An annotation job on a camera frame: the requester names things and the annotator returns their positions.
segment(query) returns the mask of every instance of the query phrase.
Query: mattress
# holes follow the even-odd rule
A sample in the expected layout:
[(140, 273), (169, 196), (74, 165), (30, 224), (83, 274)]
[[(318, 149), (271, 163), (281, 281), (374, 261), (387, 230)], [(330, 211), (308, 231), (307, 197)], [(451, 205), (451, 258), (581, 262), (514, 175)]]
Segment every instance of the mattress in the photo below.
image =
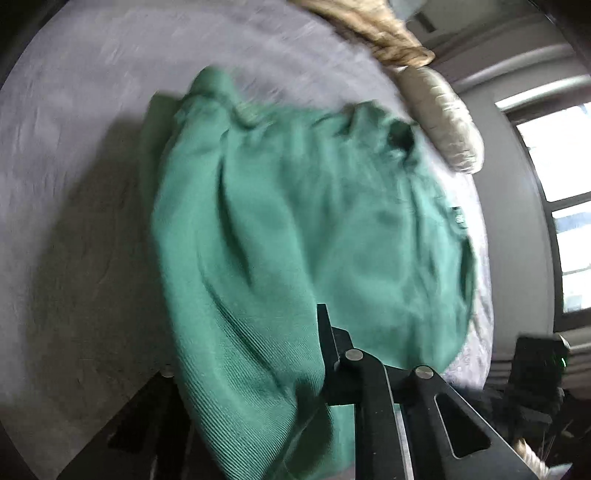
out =
[[(70, 1), (0, 90), (0, 420), (42, 480), (172, 361), (135, 148), (154, 92), (182, 95), (210, 64), (246, 98), (333, 109), (373, 99), (410, 120), (364, 47), (281, 0)], [(493, 333), (478, 195), (471, 176), (420, 142), (478, 259), (469, 333), (444, 377), (478, 387)]]

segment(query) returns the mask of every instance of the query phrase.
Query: green sweater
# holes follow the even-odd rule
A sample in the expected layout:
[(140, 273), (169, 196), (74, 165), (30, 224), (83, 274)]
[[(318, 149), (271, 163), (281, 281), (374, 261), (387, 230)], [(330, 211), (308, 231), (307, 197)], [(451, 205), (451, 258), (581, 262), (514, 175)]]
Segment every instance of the green sweater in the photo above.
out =
[(370, 102), (243, 103), (208, 68), (182, 101), (155, 96), (141, 151), (178, 381), (226, 477), (348, 467), (352, 408), (319, 397), (316, 304), (383, 363), (440, 372), (472, 312), (466, 228), (411, 127)]

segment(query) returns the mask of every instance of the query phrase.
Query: rolled white cushion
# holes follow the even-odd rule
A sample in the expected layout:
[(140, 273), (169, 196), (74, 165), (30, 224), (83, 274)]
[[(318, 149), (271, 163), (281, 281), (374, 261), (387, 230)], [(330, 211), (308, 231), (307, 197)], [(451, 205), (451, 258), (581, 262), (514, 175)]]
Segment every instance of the rolled white cushion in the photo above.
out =
[(476, 173), (484, 162), (484, 143), (468, 108), (452, 87), (429, 67), (406, 67), (396, 75), (411, 115), (449, 166)]

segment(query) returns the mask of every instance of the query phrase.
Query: gray bed sheet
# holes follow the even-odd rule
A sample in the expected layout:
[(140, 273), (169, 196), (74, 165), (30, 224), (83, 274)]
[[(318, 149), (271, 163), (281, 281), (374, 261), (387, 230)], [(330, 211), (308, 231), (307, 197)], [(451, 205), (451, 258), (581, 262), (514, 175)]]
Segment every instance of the gray bed sheet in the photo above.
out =
[[(0, 91), (0, 420), (42, 480), (172, 358), (137, 193), (154, 92), (182, 95), (215, 64), (247, 98), (334, 109), (375, 99), (408, 119), (367, 50), (282, 0), (90, 5), (60, 11)], [(421, 141), (478, 257), (469, 334), (444, 376), (482, 386), (493, 331), (482, 212), (471, 176)]]

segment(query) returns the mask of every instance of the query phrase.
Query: green garment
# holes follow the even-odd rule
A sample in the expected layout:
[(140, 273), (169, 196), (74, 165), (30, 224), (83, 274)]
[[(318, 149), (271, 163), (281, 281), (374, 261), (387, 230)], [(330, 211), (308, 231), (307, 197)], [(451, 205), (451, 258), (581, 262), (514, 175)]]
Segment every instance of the green garment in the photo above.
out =
[(316, 304), (383, 363), (440, 372), (472, 311), (466, 229), (411, 127), (373, 103), (243, 103), (209, 68), (181, 102), (153, 99), (141, 148), (180, 387), (226, 477), (348, 467), (352, 408), (319, 397)]

